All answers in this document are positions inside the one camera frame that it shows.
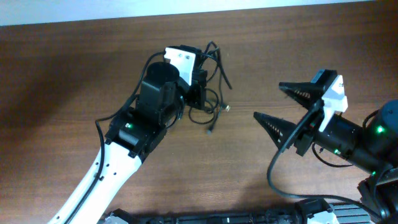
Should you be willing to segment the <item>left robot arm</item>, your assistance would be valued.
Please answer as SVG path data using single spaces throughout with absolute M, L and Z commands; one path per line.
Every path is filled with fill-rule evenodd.
M 107 117 L 107 133 L 98 130 L 100 149 L 88 172 L 50 223 L 96 223 L 101 218 L 163 140 L 167 123 L 180 119 L 197 96 L 192 75 L 201 53 L 186 45 L 170 46 L 159 52 L 161 61 L 147 60 L 132 95 Z

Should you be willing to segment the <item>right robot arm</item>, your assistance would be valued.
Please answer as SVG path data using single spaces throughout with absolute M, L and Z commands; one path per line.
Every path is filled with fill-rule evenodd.
M 319 70 L 310 82 L 281 82 L 279 90 L 307 110 L 303 118 L 295 124 L 260 112 L 253 116 L 277 147 L 267 168 L 269 186 L 283 197 L 300 199 L 296 206 L 298 221 L 310 223 L 324 218 L 336 222 L 326 202 L 332 199 L 363 209 L 376 223 L 397 223 L 397 101 L 391 100 L 373 111 L 359 126 L 342 117 L 348 99 L 343 77 L 335 70 Z M 291 146 L 300 156 L 320 146 L 367 172 L 369 177 L 358 184 L 361 200 L 278 189 L 272 181 L 272 170 Z

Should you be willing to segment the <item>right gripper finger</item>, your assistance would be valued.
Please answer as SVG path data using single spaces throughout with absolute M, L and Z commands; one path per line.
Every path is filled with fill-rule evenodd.
M 254 112 L 254 119 L 267 131 L 270 138 L 278 149 L 287 142 L 289 136 L 293 133 L 296 124 L 284 119 L 270 116 L 260 112 Z
M 311 82 L 280 82 L 279 90 L 304 108 L 309 109 L 324 94 L 325 86 Z

